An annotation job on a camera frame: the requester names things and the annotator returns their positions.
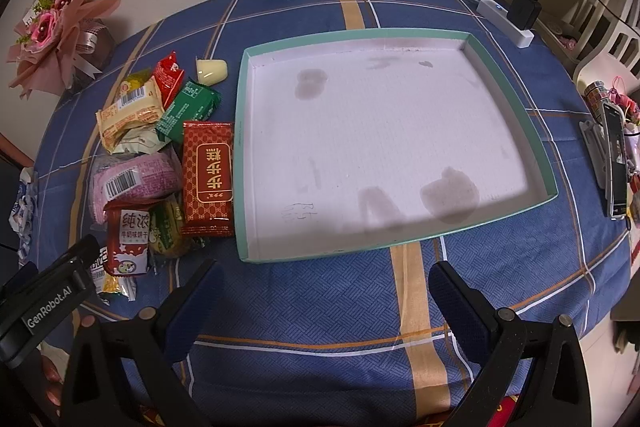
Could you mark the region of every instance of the blue tablecloth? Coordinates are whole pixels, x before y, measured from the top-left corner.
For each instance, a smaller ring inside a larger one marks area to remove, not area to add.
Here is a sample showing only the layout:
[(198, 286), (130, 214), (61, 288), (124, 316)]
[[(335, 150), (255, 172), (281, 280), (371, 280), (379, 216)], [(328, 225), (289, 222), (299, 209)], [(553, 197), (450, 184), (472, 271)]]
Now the blue tablecloth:
[[(95, 112), (113, 100), (114, 83), (126, 74), (153, 66), (172, 50), (192, 77), (194, 56), (223, 58), (229, 76), (216, 86), (223, 103), (211, 120), (232, 121), (245, 48), (378, 26), (473, 33), (527, 108), (559, 196), (396, 253), (254, 265), (238, 259), (233, 239), (215, 239), (202, 251), (167, 262), (156, 275), (139, 277), (135, 302), (117, 297), (107, 307), (95, 297), (82, 305), (81, 315), (131, 317), (158, 306), (203, 258), (216, 257), (225, 272), (222, 299), (176, 371), (220, 425), (400, 426), (455, 405), (479, 367), (466, 360), (425, 288), (421, 269), (427, 273), (436, 259), (448, 259), (494, 306), (539, 321), (568, 313), (581, 335), (628, 285), (625, 225), (604, 216), (578, 129), (589, 117), (574, 84), (538, 36), (529, 48), (518, 49), (462, 0), (209, 0), (132, 36), (117, 47), (104, 74), (61, 101), (50, 120), (36, 160), (40, 199), (29, 259), (46, 267), (91, 232), (88, 173), (95, 155), (104, 153)], [(442, 96), (446, 100), (446, 84)], [(473, 139), (473, 111), (452, 108), (466, 129), (461, 140)], [(104, 233), (97, 237), (104, 241)], [(401, 265), (416, 263), (418, 270), (402, 274)], [(49, 340), (70, 349), (71, 319)], [(523, 365), (512, 392), (522, 386), (525, 370)]]

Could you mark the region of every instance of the black power adapter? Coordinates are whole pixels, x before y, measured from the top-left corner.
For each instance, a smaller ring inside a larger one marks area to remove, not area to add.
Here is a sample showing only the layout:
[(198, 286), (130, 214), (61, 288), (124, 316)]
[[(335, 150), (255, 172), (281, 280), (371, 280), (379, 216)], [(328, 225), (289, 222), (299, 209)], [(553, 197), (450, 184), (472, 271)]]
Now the black power adapter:
[(529, 30), (538, 18), (542, 6), (537, 0), (513, 0), (507, 20), (519, 30)]

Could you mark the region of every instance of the white cardboard tray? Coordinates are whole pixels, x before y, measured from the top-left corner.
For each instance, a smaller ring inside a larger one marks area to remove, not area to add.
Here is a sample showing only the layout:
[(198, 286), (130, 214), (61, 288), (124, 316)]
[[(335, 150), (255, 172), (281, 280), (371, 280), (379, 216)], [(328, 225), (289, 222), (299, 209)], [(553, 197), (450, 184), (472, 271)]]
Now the white cardboard tray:
[(243, 260), (388, 247), (557, 195), (526, 111), (470, 34), (353, 30), (244, 53), (234, 145)]

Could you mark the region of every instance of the white power strip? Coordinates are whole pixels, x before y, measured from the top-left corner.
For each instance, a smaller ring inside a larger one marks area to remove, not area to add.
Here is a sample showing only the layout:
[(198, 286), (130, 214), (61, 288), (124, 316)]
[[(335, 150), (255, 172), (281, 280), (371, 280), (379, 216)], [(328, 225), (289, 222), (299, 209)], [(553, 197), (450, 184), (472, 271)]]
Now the white power strip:
[(530, 30), (519, 30), (507, 19), (507, 10), (493, 0), (480, 0), (478, 13), (492, 22), (519, 48), (526, 48), (533, 40)]

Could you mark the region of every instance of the tiled floor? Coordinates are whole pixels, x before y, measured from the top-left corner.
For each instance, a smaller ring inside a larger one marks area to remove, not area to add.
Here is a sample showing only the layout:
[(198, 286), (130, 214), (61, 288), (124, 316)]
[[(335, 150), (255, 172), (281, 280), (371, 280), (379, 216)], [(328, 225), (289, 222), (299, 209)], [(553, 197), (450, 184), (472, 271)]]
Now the tiled floor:
[[(640, 266), (638, 261), (634, 263), (633, 272)], [(626, 391), (637, 353), (633, 344), (628, 344), (622, 354), (615, 352), (613, 322), (609, 315), (585, 335), (580, 345), (589, 378), (592, 425), (611, 427), (633, 398)]]

